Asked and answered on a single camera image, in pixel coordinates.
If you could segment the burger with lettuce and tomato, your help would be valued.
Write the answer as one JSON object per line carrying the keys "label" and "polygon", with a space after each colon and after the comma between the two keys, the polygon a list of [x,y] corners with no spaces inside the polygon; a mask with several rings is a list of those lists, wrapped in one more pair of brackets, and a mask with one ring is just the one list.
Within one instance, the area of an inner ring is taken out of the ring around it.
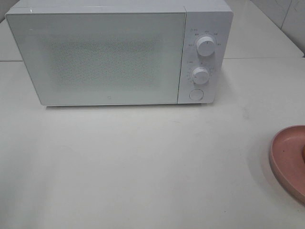
{"label": "burger with lettuce and tomato", "polygon": [[302,149],[302,154],[301,155],[302,155],[303,162],[305,163],[305,146]]}

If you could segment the white microwave knob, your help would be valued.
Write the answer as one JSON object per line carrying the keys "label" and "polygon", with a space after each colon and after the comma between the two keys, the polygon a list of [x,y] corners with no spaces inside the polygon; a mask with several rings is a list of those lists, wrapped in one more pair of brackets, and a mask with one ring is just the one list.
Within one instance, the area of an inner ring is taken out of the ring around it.
{"label": "white microwave knob", "polygon": [[195,46],[200,56],[207,57],[214,53],[216,41],[212,35],[205,34],[196,40]]}
{"label": "white microwave knob", "polygon": [[210,72],[204,67],[197,67],[191,72],[194,84],[206,84],[210,79]]}

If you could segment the white microwave door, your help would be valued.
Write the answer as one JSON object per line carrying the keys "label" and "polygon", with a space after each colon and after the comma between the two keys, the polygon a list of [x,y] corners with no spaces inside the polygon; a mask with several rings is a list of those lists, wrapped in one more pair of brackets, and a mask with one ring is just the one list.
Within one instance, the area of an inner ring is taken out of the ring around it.
{"label": "white microwave door", "polygon": [[173,104],[184,13],[8,15],[42,105]]}

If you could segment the round white door button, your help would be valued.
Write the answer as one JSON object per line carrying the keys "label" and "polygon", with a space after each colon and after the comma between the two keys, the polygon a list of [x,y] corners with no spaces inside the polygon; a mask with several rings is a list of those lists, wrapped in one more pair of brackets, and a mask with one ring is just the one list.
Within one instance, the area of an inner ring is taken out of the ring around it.
{"label": "round white door button", "polygon": [[194,101],[200,101],[203,99],[204,92],[201,89],[194,89],[189,93],[189,98]]}

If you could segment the white microwave oven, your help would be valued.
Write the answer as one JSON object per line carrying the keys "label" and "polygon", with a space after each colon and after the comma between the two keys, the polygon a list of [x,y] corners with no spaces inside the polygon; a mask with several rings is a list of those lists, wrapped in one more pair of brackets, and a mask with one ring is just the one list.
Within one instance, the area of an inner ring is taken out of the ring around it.
{"label": "white microwave oven", "polygon": [[[178,98],[173,104],[212,103],[234,16],[223,0],[20,0],[9,9],[5,17],[7,20],[8,15],[24,14],[150,13],[185,14]],[[212,55],[202,57],[197,53],[195,42],[205,34],[215,38],[216,47]],[[197,67],[204,67],[210,72],[210,79],[206,84],[193,83],[191,72]],[[194,89],[204,92],[202,100],[194,101],[189,98],[189,93]]]}

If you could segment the pink round plate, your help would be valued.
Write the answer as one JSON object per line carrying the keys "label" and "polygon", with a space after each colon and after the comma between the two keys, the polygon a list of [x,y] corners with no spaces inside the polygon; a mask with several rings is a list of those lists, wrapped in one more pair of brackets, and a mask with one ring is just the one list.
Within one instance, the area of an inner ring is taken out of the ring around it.
{"label": "pink round plate", "polygon": [[295,125],[279,131],[271,142],[269,163],[280,185],[298,202],[305,203],[305,126]]}

